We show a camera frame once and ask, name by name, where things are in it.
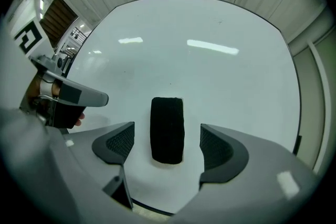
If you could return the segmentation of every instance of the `brown slatted panel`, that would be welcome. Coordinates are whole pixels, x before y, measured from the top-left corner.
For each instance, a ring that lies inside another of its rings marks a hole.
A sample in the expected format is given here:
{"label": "brown slatted panel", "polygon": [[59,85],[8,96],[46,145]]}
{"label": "brown slatted panel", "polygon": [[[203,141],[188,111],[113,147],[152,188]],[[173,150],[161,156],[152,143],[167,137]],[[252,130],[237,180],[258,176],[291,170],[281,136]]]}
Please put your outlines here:
{"label": "brown slatted panel", "polygon": [[40,24],[53,48],[76,18],[76,13],[63,0],[54,0],[51,3]]}

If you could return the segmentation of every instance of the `white tabletop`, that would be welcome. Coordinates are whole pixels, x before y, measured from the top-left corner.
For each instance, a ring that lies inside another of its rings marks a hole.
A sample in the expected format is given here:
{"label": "white tabletop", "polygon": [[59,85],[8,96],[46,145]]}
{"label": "white tabletop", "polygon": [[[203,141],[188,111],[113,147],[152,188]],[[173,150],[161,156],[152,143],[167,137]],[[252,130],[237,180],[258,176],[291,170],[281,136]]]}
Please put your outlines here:
{"label": "white tabletop", "polygon": [[[86,108],[91,130],[135,122],[125,162],[131,197],[175,213],[198,192],[204,170],[200,124],[214,124],[293,150],[300,118],[295,67],[281,33],[257,15],[217,0],[139,0],[114,9],[80,49],[68,79],[106,92]],[[183,162],[163,165],[150,148],[154,97],[183,99]]]}

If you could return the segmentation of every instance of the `railing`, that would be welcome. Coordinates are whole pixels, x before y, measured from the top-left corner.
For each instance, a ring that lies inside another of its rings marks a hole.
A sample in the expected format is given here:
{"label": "railing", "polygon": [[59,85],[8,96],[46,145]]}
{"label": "railing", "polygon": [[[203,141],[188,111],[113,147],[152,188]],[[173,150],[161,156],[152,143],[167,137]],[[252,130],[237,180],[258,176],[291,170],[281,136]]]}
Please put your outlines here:
{"label": "railing", "polygon": [[74,28],[74,30],[72,30],[72,32],[70,33],[70,35],[78,40],[81,44],[83,44],[83,42],[86,40],[87,36],[84,35],[77,27]]}

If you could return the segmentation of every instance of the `ceiling light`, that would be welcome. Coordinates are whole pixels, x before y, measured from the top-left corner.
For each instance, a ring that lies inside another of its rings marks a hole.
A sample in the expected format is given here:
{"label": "ceiling light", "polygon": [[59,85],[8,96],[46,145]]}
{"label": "ceiling light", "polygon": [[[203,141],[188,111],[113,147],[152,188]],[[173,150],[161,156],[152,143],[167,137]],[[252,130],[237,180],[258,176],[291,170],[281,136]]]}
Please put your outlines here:
{"label": "ceiling light", "polygon": [[132,42],[137,42],[137,43],[143,42],[141,37],[119,39],[118,41],[121,44],[132,43]]}
{"label": "ceiling light", "polygon": [[223,45],[217,45],[217,44],[203,42],[199,40],[188,39],[187,44],[192,47],[216,50],[216,51],[224,52],[226,54],[231,54],[231,55],[237,55],[239,53],[239,50],[236,48],[230,48],[230,47],[226,47]]}

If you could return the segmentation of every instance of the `finger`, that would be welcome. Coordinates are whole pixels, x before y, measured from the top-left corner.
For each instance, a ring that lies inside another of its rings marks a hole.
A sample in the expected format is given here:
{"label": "finger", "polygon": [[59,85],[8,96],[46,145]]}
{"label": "finger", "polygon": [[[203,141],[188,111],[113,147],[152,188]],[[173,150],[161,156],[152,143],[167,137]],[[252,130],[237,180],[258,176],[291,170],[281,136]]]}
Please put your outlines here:
{"label": "finger", "polygon": [[82,124],[82,122],[80,120],[77,120],[77,122],[75,123],[75,126],[80,126]]}
{"label": "finger", "polygon": [[51,87],[51,92],[52,92],[53,96],[59,96],[59,91],[60,91],[59,85],[54,83]]}

